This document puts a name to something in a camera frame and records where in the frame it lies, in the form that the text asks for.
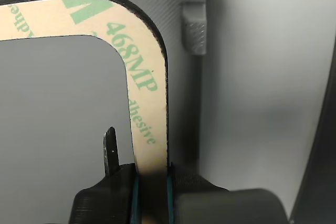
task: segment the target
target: tan release liner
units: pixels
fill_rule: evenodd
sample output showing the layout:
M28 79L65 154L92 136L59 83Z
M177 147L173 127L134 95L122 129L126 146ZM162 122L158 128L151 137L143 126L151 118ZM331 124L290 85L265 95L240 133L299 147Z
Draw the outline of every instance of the tan release liner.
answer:
M121 55L138 173L161 174L159 177L164 178L166 55L154 24L126 0L7 0L0 6L0 40L70 35L95 36ZM99 60L98 54L92 57Z

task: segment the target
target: green printed text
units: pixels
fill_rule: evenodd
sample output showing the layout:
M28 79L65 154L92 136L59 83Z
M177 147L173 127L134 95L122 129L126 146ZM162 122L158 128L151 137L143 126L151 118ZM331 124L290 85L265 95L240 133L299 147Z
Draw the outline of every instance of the green printed text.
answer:
M146 125L146 123L142 120L142 117L139 115L138 110L140 109L139 105L136 101L128 100L128 104L130 107L130 119L134 123L136 123L137 128L139 129L140 133L143 137L146 138L147 144L155 144L156 140L151 133L151 127Z
M13 15L15 15L14 25L18 31L22 31L27 34L27 38L32 38L34 33L31 31L29 25L27 24L24 16L20 12L19 7L16 5L8 5L10 11Z
M109 0L63 0L63 3L67 9L81 7L81 9L71 13L75 24L96 16L113 6Z
M149 69L141 68L144 58L139 53L138 47L133 44L133 39L120 31L126 28L125 25L108 23L107 35L112 35L112 45L116 48L125 63L127 71L131 72L138 89L147 88L149 91L156 91L158 85Z

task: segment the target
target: teal edge strip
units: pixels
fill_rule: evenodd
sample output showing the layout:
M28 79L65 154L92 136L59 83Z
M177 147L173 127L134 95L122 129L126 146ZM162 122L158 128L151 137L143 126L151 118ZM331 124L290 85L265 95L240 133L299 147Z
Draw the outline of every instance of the teal edge strip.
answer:
M167 178L167 194L168 194L169 224L174 224L173 183L171 175L168 175Z
M134 186L133 186L131 224L140 224L139 178L138 177L135 178Z

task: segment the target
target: gray wall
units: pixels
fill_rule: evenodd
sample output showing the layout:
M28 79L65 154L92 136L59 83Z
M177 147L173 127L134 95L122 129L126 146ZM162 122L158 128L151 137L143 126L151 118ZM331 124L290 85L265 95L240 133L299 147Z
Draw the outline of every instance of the gray wall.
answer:
M207 0L201 173L275 192L290 213L329 74L335 0Z
M111 125L120 163L133 161L123 62L86 36L0 47L2 223L67 223L76 193L104 177Z

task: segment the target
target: black plastic part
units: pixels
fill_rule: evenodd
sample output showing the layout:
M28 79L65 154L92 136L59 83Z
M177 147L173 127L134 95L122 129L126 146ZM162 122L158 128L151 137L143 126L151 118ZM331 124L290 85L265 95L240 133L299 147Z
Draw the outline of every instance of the black plastic part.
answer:
M104 136L104 164L106 177L113 175L120 169L117 137L113 127L110 127Z
M336 47L320 121L291 220L336 223Z
M135 165L122 165L95 186L80 191L74 201L69 224L129 224Z
M288 224L278 198L265 190L184 194L176 205L183 224Z
M288 224L280 200L266 190L228 191L172 165L174 224Z

